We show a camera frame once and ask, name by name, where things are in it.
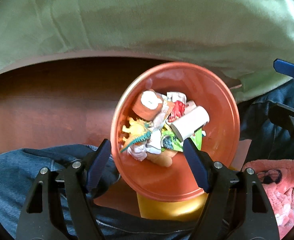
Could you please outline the yellow stool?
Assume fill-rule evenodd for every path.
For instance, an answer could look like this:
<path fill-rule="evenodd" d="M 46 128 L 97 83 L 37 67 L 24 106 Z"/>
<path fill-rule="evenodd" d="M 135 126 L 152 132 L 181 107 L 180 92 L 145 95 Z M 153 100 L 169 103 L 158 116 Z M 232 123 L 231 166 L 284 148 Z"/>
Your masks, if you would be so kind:
<path fill-rule="evenodd" d="M 132 175 L 140 215 L 148 219 L 191 221 L 200 216 L 207 194 L 188 166 L 159 167 L 142 162 Z"/>

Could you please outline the orange plastic trash bin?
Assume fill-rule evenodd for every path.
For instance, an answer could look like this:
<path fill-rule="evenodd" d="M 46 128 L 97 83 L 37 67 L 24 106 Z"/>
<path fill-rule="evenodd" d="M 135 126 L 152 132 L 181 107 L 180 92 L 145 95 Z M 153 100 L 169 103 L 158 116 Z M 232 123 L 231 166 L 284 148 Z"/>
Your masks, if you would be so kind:
<path fill-rule="evenodd" d="M 122 150 L 129 118 L 137 118 L 133 104 L 142 92 L 181 92 L 196 108 L 170 122 L 161 137 L 163 145 L 176 149 L 177 142 L 205 132 L 201 149 L 212 160 L 229 166 L 240 137 L 237 105 L 227 85 L 210 70 L 186 62 L 169 62 L 153 67 L 127 87 L 114 112 L 110 139 L 112 155 L 123 179 L 136 193 L 160 202 L 181 202 L 199 196 L 198 187 L 184 154 L 177 153 L 169 167 L 149 160 L 138 161 Z"/>

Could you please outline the orange roll with white top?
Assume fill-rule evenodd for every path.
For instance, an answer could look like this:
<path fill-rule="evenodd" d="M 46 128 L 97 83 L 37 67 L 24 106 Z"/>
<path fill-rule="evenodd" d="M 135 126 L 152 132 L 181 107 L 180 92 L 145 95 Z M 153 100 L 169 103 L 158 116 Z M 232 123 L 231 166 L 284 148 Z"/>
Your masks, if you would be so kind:
<path fill-rule="evenodd" d="M 154 90 L 140 93 L 132 105 L 133 112 L 146 121 L 152 121 L 163 107 L 163 99 Z"/>

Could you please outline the green bed blanket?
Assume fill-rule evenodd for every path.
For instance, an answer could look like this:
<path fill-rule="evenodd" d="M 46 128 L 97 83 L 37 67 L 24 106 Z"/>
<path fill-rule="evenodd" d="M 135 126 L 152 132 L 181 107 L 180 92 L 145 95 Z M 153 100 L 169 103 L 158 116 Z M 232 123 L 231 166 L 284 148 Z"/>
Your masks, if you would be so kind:
<path fill-rule="evenodd" d="M 84 55 L 185 61 L 240 81 L 236 101 L 286 83 L 294 0 L 0 0 L 0 74 Z"/>

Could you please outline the yellow dinosaur toy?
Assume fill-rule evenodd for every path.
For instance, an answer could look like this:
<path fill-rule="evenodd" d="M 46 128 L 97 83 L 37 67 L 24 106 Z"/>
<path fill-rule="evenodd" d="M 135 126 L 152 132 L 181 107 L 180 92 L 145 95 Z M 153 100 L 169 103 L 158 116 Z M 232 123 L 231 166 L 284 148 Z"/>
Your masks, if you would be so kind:
<path fill-rule="evenodd" d="M 125 152 L 131 145 L 137 144 L 140 142 L 148 141 L 151 137 L 151 122 L 145 121 L 142 119 L 133 119 L 131 117 L 127 117 L 127 121 L 130 126 L 126 127 L 122 126 L 122 132 L 129 134 L 129 137 L 123 137 L 122 141 L 124 142 L 122 149 L 120 152 Z"/>

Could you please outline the red white carton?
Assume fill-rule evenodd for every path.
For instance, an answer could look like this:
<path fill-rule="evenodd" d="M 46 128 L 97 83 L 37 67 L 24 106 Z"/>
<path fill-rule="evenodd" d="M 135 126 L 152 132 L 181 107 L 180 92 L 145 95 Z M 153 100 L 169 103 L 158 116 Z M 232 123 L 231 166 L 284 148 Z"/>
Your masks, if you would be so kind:
<path fill-rule="evenodd" d="M 182 92 L 167 92 L 166 96 L 173 103 L 173 108 L 167 119 L 169 123 L 176 121 L 197 107 L 193 100 L 187 101 L 186 95 Z"/>

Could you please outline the green yellow snack bag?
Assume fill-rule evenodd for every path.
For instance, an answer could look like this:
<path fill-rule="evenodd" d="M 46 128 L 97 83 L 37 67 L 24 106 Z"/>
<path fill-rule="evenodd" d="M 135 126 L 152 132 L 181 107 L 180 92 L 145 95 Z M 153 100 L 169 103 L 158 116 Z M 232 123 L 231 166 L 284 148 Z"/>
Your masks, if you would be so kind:
<path fill-rule="evenodd" d="M 205 131 L 199 129 L 190 138 L 196 145 L 198 150 L 202 148 L 202 138 L 206 135 Z M 161 129 L 161 150 L 173 150 L 177 152 L 183 152 L 183 141 L 180 141 L 178 137 L 172 130 L 167 130 L 165 128 Z"/>

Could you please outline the pink fuzzy sleeve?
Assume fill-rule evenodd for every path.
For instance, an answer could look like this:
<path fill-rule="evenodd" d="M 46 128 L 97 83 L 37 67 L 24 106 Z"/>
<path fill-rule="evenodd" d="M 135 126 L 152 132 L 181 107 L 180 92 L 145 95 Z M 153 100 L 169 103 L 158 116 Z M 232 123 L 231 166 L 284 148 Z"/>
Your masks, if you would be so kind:
<path fill-rule="evenodd" d="M 270 201 L 280 238 L 294 226 L 294 160 L 255 160 L 242 168 L 252 168 Z"/>

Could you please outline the white paper cup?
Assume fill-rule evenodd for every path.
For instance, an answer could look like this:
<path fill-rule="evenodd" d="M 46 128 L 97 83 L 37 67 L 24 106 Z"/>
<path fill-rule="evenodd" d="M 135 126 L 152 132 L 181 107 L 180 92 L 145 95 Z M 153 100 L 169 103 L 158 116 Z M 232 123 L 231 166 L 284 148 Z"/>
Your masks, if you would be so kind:
<path fill-rule="evenodd" d="M 197 106 L 194 110 L 176 121 L 170 127 L 180 141 L 192 136 L 200 128 L 210 121 L 208 112 L 202 106 Z"/>

